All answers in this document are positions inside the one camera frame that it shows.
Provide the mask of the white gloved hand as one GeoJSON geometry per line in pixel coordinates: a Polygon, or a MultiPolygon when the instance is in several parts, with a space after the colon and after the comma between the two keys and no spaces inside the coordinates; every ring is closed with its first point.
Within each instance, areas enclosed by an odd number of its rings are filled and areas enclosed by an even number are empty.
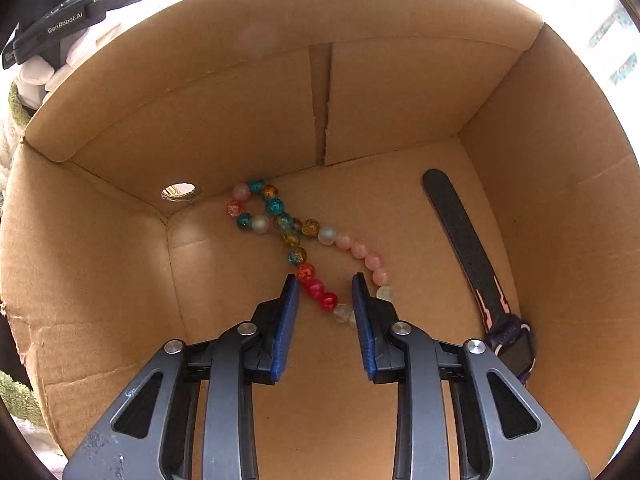
{"type": "Polygon", "coordinates": [[[38,110],[47,96],[81,63],[123,31],[121,22],[107,20],[64,38],[53,48],[52,54],[38,54],[26,61],[14,79],[21,103],[31,110],[38,110]]]}

